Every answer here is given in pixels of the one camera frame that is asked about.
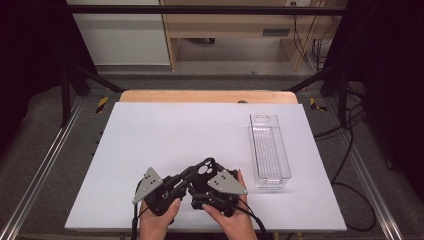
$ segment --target white cabinet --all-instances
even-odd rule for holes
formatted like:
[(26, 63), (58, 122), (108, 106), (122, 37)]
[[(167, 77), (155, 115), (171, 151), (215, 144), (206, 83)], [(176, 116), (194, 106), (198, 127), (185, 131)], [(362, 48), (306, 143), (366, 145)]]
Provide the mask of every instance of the white cabinet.
[[(159, 5), (157, 0), (67, 0), (69, 5)], [(74, 14), (95, 65), (169, 65), (159, 14)]]

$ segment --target wire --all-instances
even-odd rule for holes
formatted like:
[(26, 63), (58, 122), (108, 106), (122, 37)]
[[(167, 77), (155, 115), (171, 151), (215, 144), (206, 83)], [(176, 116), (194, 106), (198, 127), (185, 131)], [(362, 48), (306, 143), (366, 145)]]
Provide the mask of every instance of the wire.
[(141, 214), (143, 214), (147, 210), (149, 210), (149, 207), (147, 207), (146, 209), (144, 209), (143, 211), (141, 211), (137, 218), (140, 218)]
[(134, 218), (132, 220), (132, 226), (131, 226), (131, 240), (137, 239), (137, 226), (138, 226), (137, 204), (134, 204)]
[(229, 206), (229, 207), (231, 207), (231, 208), (233, 208), (235, 210), (239, 210), (240, 212), (243, 212), (243, 213), (249, 215), (250, 217), (252, 217), (253, 219), (255, 219), (256, 223), (258, 224), (259, 228), (261, 229), (262, 240), (268, 240), (268, 235), (266, 233), (265, 226), (262, 223), (261, 219), (259, 219), (258, 217), (255, 216), (255, 214), (253, 213), (253, 211), (249, 207), (249, 205), (247, 205), (247, 203), (245, 201), (243, 201), (242, 199), (240, 199), (240, 197), (238, 198), (239, 201), (241, 201), (244, 205), (246, 205), (249, 210), (246, 210), (246, 209), (241, 208), (239, 206), (231, 205), (231, 204), (227, 203), (226, 201), (224, 201), (224, 200), (222, 200), (222, 199), (220, 199), (218, 197), (215, 197), (215, 196), (212, 196), (212, 198), (214, 200), (217, 200), (217, 201), (221, 202), (221, 203), (224, 203), (225, 205), (227, 205), (227, 206)]
[[(318, 6), (321, 6), (322, 2), (323, 2), (323, 0), (321, 0), (319, 2)], [(310, 42), (309, 35), (312, 32), (312, 27), (313, 27), (313, 25), (314, 25), (315, 20), (317, 19), (317, 17), (318, 16), (314, 16), (314, 19), (312, 20), (312, 23), (309, 25), (309, 28), (306, 30), (306, 41), (309, 41)], [(294, 40), (294, 45), (295, 45), (296, 49), (299, 52), (300, 56), (302, 57), (303, 61), (305, 62), (306, 66), (308, 66), (308, 68), (310, 68), (310, 69), (312, 69), (314, 71), (318, 71), (318, 69), (315, 68), (313, 66), (313, 64), (311, 63), (311, 61), (309, 59), (309, 54), (308, 54), (308, 56), (305, 55), (305, 52), (306, 51), (305, 51), (304, 46), (306, 45), (306, 43), (305, 44), (302, 44), (302, 41), (300, 40), (299, 33), (297, 32), (297, 15), (293, 15), (293, 21), (294, 21), (293, 40)]]
[[(327, 30), (324, 32), (324, 34), (322, 35), (321, 39), (325, 39), (325, 35), (327, 35), (327, 33), (330, 32), (330, 30), (333, 28), (334, 24), (338, 24), (339, 23), (339, 19), (336, 16), (331, 16), (331, 20), (333, 22), (331, 23), (330, 27), (328, 27)], [(330, 40), (333, 39), (334, 35), (336, 35), (336, 31), (334, 31), (334, 33), (332, 34), (332, 36), (330, 38), (328, 38), (327, 42), (323, 43), (322, 45), (325, 45), (328, 42), (330, 42)]]
[[(315, 61), (315, 59), (314, 59), (314, 53), (313, 53), (313, 50), (309, 50), (309, 51), (307, 51), (307, 56), (308, 56), (308, 63), (311, 65), (311, 66), (314, 66), (314, 63), (312, 63), (312, 61), (311, 61), (311, 55), (312, 55), (312, 58), (313, 58), (313, 60)], [(318, 66), (314, 66), (313, 67), (314, 68), (314, 70), (315, 71), (318, 71)]]
[(337, 186), (338, 185), (338, 186), (342, 186), (342, 187), (348, 188), (349, 190), (351, 190), (354, 193), (358, 194), (358, 196), (361, 197), (365, 201), (365, 203), (370, 207), (371, 212), (372, 212), (372, 216), (373, 216), (373, 219), (372, 219), (372, 222), (371, 222), (370, 226), (368, 226), (366, 228), (359, 228), (359, 227), (355, 227), (355, 226), (353, 226), (353, 225), (345, 222), (346, 223), (346, 226), (348, 228), (350, 228), (350, 229), (353, 229), (353, 230), (356, 230), (356, 231), (360, 231), (360, 232), (367, 232), (367, 231), (370, 231), (371, 229), (373, 229), (375, 227), (376, 222), (377, 222), (377, 217), (375, 215), (375, 210), (374, 210), (373, 206), (371, 205), (371, 203), (368, 201), (368, 199), (363, 194), (361, 194), (358, 190), (356, 190), (352, 186), (349, 186), (349, 185), (347, 185), (345, 183), (336, 182), (336, 179), (339, 176), (341, 170), (343, 169), (343, 167), (344, 167), (344, 165), (345, 165), (345, 163), (347, 161), (347, 158), (349, 156), (350, 150), (352, 149), (352, 146), (353, 146), (353, 127), (352, 127), (352, 119), (353, 119), (353, 117), (352, 117), (352, 112), (353, 112), (353, 110), (355, 108), (357, 108), (357, 107), (359, 107), (361, 105), (362, 105), (361, 103), (355, 105), (354, 107), (351, 108), (351, 110), (349, 112), (349, 121), (348, 121), (349, 126), (348, 126), (348, 130), (350, 132), (350, 142), (349, 142), (349, 146), (347, 148), (346, 154), (345, 154), (345, 156), (344, 156), (344, 158), (343, 158), (343, 160), (342, 160), (339, 168), (337, 169), (336, 174), (334, 175), (333, 179), (331, 180), (331, 186), (335, 186), (335, 185)]
[(317, 48), (317, 71), (319, 71), (319, 58), (321, 56), (321, 42), (322, 40), (318, 39), (318, 48)]
[[(353, 124), (351, 124), (351, 125), (350, 125), (351, 127), (356, 126), (358, 123), (360, 123), (360, 122), (364, 119), (364, 118), (362, 117), (362, 118), (360, 118), (360, 119), (355, 120), (355, 117), (357, 117), (357, 116), (361, 115), (362, 113), (364, 113), (364, 111), (360, 111), (360, 112), (356, 113), (356, 114), (352, 117), (352, 119), (349, 119), (349, 120), (348, 120), (349, 122), (353, 122)], [(337, 134), (331, 135), (330, 137), (321, 138), (321, 137), (324, 137), (324, 136), (330, 135), (331, 133), (336, 132), (337, 130), (339, 130), (339, 129), (341, 129), (341, 128), (343, 128), (343, 126), (339, 124), (339, 125), (337, 125), (337, 126), (333, 127), (333, 128), (332, 128), (332, 129), (330, 129), (330, 130), (327, 130), (327, 131), (325, 131), (325, 132), (321, 132), (321, 133), (317, 133), (317, 134), (315, 134), (315, 135), (314, 135), (315, 141), (321, 141), (321, 140), (330, 139), (330, 138), (336, 137), (336, 136), (338, 136), (338, 135), (340, 135), (340, 134), (342, 134), (342, 133), (344, 133), (344, 132), (346, 132), (346, 131), (348, 130), (348, 129), (345, 129), (345, 130), (343, 130), (343, 131), (338, 132)]]
[(375, 216), (375, 210), (372, 207), (370, 201), (362, 193), (360, 193), (358, 190), (356, 190), (352, 186), (349, 186), (349, 185), (347, 185), (345, 183), (341, 183), (341, 182), (334, 182), (333, 183), (333, 186), (337, 186), (337, 185), (345, 187), (345, 188), (351, 190), (352, 192), (356, 193), (359, 197), (361, 197), (366, 202), (366, 204), (369, 206), (371, 213), (373, 215), (372, 222), (371, 222), (370, 226), (368, 226), (366, 228), (358, 228), (358, 227), (355, 227), (355, 226), (345, 222), (346, 226), (348, 228), (353, 229), (353, 230), (358, 231), (358, 232), (368, 232), (368, 231), (372, 230), (374, 228), (375, 224), (377, 223), (377, 217)]

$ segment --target transparent plastic tray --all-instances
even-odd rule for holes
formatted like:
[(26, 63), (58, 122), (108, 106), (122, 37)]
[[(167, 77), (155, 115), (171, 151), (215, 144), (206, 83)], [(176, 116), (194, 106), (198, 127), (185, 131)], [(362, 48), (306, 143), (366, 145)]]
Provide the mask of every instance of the transparent plastic tray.
[(291, 177), (277, 115), (251, 114), (250, 144), (256, 187), (281, 189)]

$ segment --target hand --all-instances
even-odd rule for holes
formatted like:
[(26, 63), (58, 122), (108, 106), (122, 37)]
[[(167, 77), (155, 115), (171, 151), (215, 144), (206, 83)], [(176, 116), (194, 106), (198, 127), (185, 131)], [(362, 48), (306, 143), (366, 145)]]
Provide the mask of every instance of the hand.
[[(156, 216), (150, 209), (140, 216), (140, 239), (163, 240), (165, 239), (168, 226), (180, 209), (181, 199), (175, 199), (169, 206), (168, 211), (162, 216)], [(141, 203), (141, 211), (147, 208), (147, 204)]]
[[(237, 178), (240, 184), (246, 188), (240, 170), (237, 172)], [(240, 199), (247, 203), (246, 195), (240, 195)], [(248, 211), (247, 206), (241, 201), (238, 202), (237, 206)], [(221, 226), (229, 240), (258, 239), (253, 228), (252, 219), (246, 213), (235, 210), (233, 216), (226, 217), (220, 211), (210, 205), (204, 204), (202, 207), (219, 224), (219, 226)]]

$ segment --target white tabletop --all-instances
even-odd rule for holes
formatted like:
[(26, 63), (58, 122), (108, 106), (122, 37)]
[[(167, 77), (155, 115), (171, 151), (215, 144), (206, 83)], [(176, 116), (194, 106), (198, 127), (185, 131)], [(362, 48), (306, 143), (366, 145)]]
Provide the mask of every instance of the white tabletop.
[[(282, 191), (255, 187), (248, 135), (252, 113), (278, 115), (292, 174)], [(148, 167), (165, 178), (207, 157), (242, 171), (248, 203), (267, 230), (346, 230), (303, 106), (236, 103), (116, 103), (65, 228), (130, 231), (131, 201)], [(190, 202), (187, 193), (170, 231), (219, 231)]]

